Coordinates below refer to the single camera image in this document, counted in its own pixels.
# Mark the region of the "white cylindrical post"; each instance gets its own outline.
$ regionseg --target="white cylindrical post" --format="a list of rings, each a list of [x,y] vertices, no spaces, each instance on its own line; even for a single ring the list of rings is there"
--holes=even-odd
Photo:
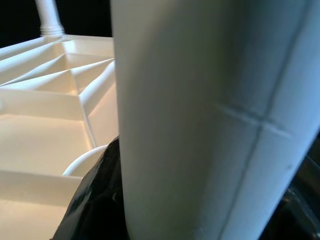
[[[41,21],[42,36],[58,37],[64,34],[55,0],[35,0]]]
[[[257,240],[320,125],[320,2],[114,0],[131,240]]]

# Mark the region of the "black plastic part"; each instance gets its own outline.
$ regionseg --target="black plastic part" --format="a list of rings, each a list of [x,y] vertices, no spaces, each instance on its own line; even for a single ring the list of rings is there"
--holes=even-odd
[[[52,240],[127,240],[119,140],[84,176]]]

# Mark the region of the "white plastic tube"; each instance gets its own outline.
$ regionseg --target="white plastic tube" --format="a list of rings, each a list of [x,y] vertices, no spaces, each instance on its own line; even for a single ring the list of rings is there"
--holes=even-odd
[[[40,21],[42,36],[58,37],[64,34],[55,0],[35,0]]]
[[[115,0],[131,240],[256,240],[320,125],[320,2]]]

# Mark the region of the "curved white edge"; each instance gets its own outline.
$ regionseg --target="curved white edge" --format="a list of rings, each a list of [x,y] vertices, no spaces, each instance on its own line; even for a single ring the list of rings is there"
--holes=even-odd
[[[82,154],[81,156],[79,156],[76,160],[74,160],[68,167],[67,169],[64,171],[64,173],[62,174],[63,176],[70,176],[77,167],[80,166],[81,163],[83,163],[86,159],[88,159],[89,157],[91,157],[92,155],[94,155],[95,153],[101,151],[102,149],[106,149],[108,145],[102,145],[102,146],[98,146],[94,149],[91,149],[90,151],[85,152],[84,154]]]

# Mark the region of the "black background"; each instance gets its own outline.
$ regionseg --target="black background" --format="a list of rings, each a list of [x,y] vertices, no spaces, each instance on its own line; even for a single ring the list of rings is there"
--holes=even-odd
[[[56,0],[66,34],[111,37],[109,0]],[[40,37],[35,0],[0,0],[0,48]]]

